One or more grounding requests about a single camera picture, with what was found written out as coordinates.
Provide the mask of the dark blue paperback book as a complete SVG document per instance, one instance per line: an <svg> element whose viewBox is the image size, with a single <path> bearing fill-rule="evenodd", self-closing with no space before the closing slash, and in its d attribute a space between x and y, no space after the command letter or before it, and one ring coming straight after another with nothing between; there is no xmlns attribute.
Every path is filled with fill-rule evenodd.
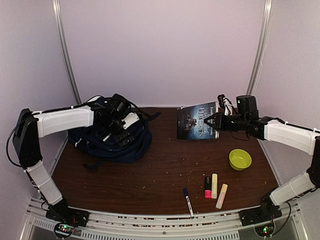
<svg viewBox="0 0 320 240"><path fill-rule="evenodd" d="M219 132L205 123L205 119L218 112L216 101L176 110L176 138L182 141L218 139Z"/></svg>

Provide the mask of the navy blue student backpack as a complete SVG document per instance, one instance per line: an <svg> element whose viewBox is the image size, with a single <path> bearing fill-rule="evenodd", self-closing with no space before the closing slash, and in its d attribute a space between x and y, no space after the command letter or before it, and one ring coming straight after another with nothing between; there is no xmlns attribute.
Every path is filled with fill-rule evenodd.
<svg viewBox="0 0 320 240"><path fill-rule="evenodd" d="M83 167L96 170L105 161L129 164L141 159L152 142L149 122L160 112L150 115L117 93L97 95L87 102L98 108L93 125L68 130L69 143L97 159Z"/></svg>

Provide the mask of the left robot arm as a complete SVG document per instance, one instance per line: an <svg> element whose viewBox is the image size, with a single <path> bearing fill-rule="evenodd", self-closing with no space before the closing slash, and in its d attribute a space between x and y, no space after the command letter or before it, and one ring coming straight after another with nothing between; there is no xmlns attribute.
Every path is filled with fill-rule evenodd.
<svg viewBox="0 0 320 240"><path fill-rule="evenodd" d="M67 222L72 218L72 211L43 164L39 139L91 126L103 127L109 135L117 136L125 133L139 119L132 111L132 103L121 95L97 95L80 105L44 111L23 109L9 137L19 160L17 166L42 194L53 215L61 222Z"/></svg>

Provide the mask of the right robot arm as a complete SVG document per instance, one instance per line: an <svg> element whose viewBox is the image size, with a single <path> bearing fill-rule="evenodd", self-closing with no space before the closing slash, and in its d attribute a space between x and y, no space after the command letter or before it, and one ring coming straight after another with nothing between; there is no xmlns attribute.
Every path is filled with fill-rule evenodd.
<svg viewBox="0 0 320 240"><path fill-rule="evenodd" d="M259 116L257 101L253 95L236 97L237 113L212 114L204 122L217 131L244 131L249 137L276 142L301 150L312 157L310 167L289 182L266 194L256 210L259 220L268 220L279 205L298 198L320 187L320 131L294 125L278 117Z"/></svg>

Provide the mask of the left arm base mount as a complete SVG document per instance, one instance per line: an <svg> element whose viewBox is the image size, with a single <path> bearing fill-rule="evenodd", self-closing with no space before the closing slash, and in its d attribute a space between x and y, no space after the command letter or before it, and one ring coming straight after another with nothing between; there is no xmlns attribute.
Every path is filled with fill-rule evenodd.
<svg viewBox="0 0 320 240"><path fill-rule="evenodd" d="M52 209L47 210L45 217L56 221L53 233L60 239L69 238L78 227L86 227L90 213L85 210L69 208L65 216L55 213Z"/></svg>

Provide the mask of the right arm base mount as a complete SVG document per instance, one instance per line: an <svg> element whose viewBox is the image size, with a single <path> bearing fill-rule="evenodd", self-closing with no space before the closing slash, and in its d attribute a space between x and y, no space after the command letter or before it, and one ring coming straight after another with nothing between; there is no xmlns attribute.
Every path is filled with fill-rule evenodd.
<svg viewBox="0 0 320 240"><path fill-rule="evenodd" d="M261 207L245 209L239 212L242 226L252 226L255 233L262 238L271 237L275 233L275 219L281 216L282 212L279 209L266 212Z"/></svg>

